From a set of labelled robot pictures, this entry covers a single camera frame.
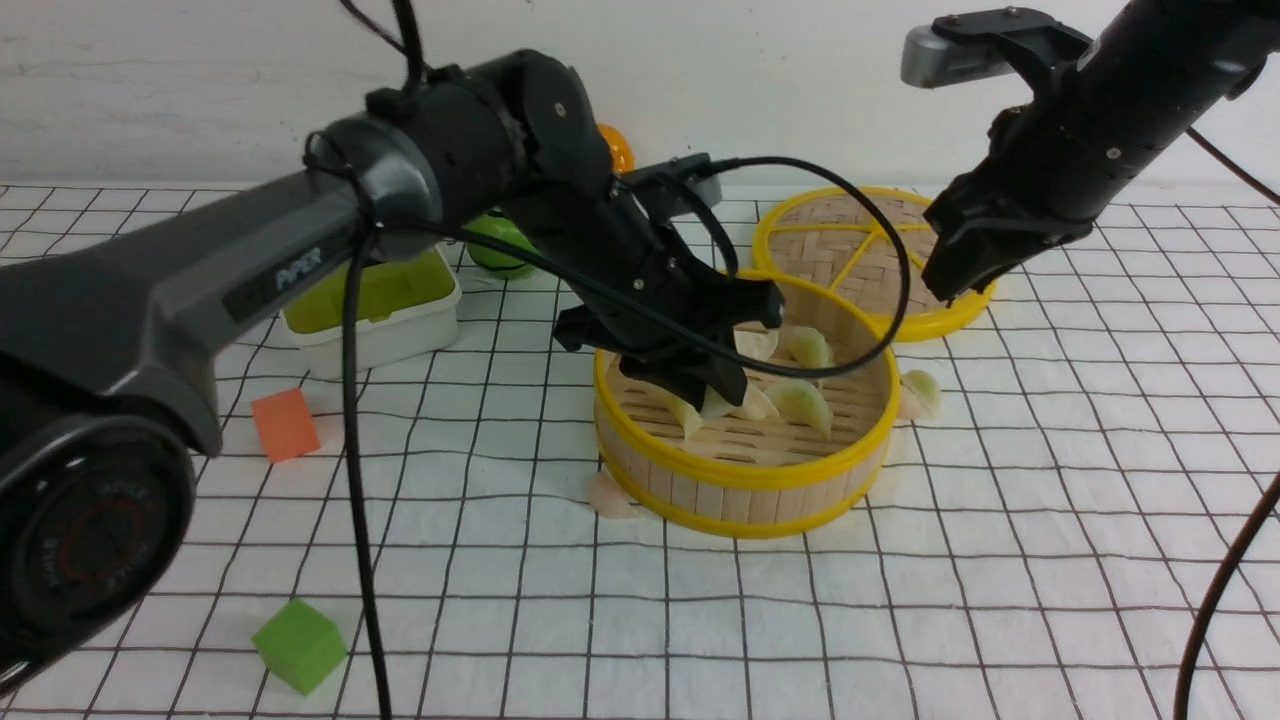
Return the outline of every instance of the green cube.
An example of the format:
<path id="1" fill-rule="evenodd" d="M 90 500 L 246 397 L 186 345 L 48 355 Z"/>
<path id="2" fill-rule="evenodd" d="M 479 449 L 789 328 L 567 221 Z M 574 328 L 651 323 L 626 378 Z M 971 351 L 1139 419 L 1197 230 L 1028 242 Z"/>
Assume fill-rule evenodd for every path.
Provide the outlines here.
<path id="1" fill-rule="evenodd" d="M 302 694 L 311 694 L 347 657 L 338 625 L 297 598 L 253 635 L 253 647 L 268 670 Z"/>

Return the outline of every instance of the green ball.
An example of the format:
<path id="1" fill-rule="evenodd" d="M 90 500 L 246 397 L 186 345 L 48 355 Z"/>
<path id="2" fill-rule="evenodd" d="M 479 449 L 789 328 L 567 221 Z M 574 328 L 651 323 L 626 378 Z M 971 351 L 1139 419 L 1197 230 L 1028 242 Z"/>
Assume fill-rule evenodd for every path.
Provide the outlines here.
<path id="1" fill-rule="evenodd" d="M 508 245 L 521 247 L 530 252 L 538 252 L 538 250 L 535 250 L 529 242 L 529 238 L 525 237 L 525 233 L 520 232 L 520 229 L 517 229 L 511 220 L 498 214 L 490 213 L 484 215 L 479 220 L 467 225 L 467 229 L 500 240 Z M 471 260 L 476 265 L 480 265 L 480 268 L 483 268 L 486 273 L 506 281 L 529 277 L 538 269 L 509 255 L 489 250 L 488 247 L 480 247 L 479 245 L 471 242 L 467 243 L 467 255 L 470 255 Z"/>

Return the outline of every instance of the robotic arm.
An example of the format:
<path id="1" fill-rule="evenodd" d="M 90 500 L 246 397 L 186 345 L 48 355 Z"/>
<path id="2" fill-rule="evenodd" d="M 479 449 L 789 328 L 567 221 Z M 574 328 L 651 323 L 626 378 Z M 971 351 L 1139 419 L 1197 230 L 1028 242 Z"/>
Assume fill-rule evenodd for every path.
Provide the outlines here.
<path id="1" fill-rule="evenodd" d="M 419 90 L 370 94 L 366 110 L 310 142 L 312 165 L 352 178 L 314 167 L 0 272 L 0 696 L 165 570 L 195 498 L 187 448 L 221 445 L 214 356 L 351 259 L 370 215 L 460 227 L 498 206 L 549 260 L 727 348 L 739 323 L 782 322 L 773 283 L 726 278 L 669 223 L 687 211 L 671 181 L 707 158 L 616 177 L 561 63 L 525 50 L 444 68 Z M 677 182 L 718 199 L 710 178 Z M 439 240 L 388 229 L 376 252 L 408 259 Z M 698 406 L 707 387 L 741 402 L 740 366 L 575 290 L 563 346 L 616 351 L 625 373 Z"/>
<path id="2" fill-rule="evenodd" d="M 991 150 L 933 202 L 923 272 L 954 300 L 1079 240 L 1117 192 L 1280 50 L 1277 0 L 1132 0 L 1092 42 L 1036 10 L 938 18 L 910 32 L 902 81 L 940 87 L 1016 72 L 1033 100 L 991 126 Z"/>

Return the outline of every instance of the steamer basket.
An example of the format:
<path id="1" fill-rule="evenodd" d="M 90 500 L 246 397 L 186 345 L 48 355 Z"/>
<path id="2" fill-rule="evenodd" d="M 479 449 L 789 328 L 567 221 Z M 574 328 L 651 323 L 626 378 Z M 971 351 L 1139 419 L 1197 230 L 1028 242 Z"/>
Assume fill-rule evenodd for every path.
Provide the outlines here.
<path id="1" fill-rule="evenodd" d="M 897 229 L 911 259 L 911 300 L 900 342 L 941 337 L 964 328 L 987 306 L 995 283 L 966 292 L 947 307 L 920 279 L 937 233 L 924 220 L 929 199 L 887 188 L 863 188 Z M 751 246 L 755 266 L 797 277 L 852 302 L 872 327 L 888 328 L 897 305 L 897 255 L 879 223 L 840 188 L 797 195 L 760 220 Z"/>
<path id="2" fill-rule="evenodd" d="M 791 277 L 773 279 L 786 297 L 788 323 L 827 336 L 844 363 L 878 336 L 849 301 Z M 759 324 L 740 329 L 763 331 Z M 792 364 L 780 347 L 773 363 Z M 762 389 L 774 377 L 748 372 Z M 831 378 L 823 395 L 835 413 L 832 439 L 783 419 L 721 418 L 691 439 L 671 413 L 618 370 L 617 356 L 595 356 L 595 428 L 613 478 L 643 505 L 681 525 L 736 538 L 782 537 L 840 516 L 870 489 L 897 418 L 899 375 L 886 352 L 868 368 Z"/>

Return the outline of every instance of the piper logo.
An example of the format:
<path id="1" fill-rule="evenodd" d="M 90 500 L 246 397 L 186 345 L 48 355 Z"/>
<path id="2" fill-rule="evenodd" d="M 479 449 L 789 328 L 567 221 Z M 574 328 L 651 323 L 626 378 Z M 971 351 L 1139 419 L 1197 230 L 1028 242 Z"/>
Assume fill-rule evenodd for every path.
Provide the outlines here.
<path id="1" fill-rule="evenodd" d="M 324 254 L 319 247 L 307 250 L 301 258 L 275 272 L 275 290 L 284 292 L 293 287 L 300 279 L 310 275 L 319 268 L 323 261 Z"/>

